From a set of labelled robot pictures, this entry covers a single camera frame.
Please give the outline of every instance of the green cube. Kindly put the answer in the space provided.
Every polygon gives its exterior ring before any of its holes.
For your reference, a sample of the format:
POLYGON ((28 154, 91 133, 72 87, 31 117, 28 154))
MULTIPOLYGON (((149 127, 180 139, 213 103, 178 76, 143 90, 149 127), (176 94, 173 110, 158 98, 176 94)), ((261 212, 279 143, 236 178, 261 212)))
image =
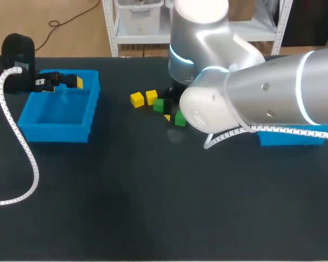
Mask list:
POLYGON ((186 119, 180 110, 177 111, 175 116, 175 125, 180 127, 186 126, 186 119))
POLYGON ((153 104, 153 110, 159 113, 164 113, 164 100, 156 99, 153 104))

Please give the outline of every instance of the blue plastic box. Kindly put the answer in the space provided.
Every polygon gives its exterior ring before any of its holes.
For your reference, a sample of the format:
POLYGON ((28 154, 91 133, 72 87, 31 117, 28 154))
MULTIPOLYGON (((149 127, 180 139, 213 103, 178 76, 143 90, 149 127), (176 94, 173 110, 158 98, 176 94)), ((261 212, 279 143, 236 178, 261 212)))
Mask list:
POLYGON ((83 80, 83 89, 67 88, 61 84, 54 93, 31 93, 18 126, 29 142, 87 143, 100 92, 98 71, 42 71, 48 72, 77 74, 83 80))
MULTIPOLYGON (((288 126, 293 128, 328 132, 328 126, 288 126)), ((274 132, 258 132, 261 146, 320 146, 325 139, 274 132)))

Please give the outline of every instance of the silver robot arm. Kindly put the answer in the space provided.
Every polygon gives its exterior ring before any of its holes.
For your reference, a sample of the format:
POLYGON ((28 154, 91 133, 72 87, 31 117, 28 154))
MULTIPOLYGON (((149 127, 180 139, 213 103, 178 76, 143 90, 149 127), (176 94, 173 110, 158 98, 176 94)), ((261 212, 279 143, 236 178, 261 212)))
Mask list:
POLYGON ((226 9, 227 0, 175 1, 169 72, 189 84, 180 99, 187 121, 208 134, 328 124, 328 49, 265 62, 231 31, 226 9))

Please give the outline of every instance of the black tabletop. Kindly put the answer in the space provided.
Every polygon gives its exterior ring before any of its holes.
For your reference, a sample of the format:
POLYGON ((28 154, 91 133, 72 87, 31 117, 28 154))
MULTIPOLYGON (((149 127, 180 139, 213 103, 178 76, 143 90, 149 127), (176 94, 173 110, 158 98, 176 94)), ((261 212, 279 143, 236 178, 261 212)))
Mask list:
MULTIPOLYGON (((0 260, 328 260, 328 141, 261 148, 243 134, 203 149, 130 94, 171 84, 167 60, 38 59, 94 69, 88 144, 31 144, 37 191, 0 207, 0 260)), ((26 95, 6 95, 16 120, 26 95)), ((0 108, 0 200, 32 183, 0 108)))

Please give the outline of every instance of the bolt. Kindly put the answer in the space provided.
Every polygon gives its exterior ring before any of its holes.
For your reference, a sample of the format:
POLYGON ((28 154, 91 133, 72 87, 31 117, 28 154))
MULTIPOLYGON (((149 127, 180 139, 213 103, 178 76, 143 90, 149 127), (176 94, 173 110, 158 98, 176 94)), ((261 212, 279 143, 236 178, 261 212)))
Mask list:
POLYGON ((274 116, 274 113, 273 113, 271 110, 268 110, 268 112, 267 112, 267 116, 269 116, 269 117, 273 117, 273 116, 274 116))
POLYGON ((267 91, 269 89, 270 85, 268 83, 264 83, 262 86, 261 86, 261 89, 264 90, 264 91, 267 91))

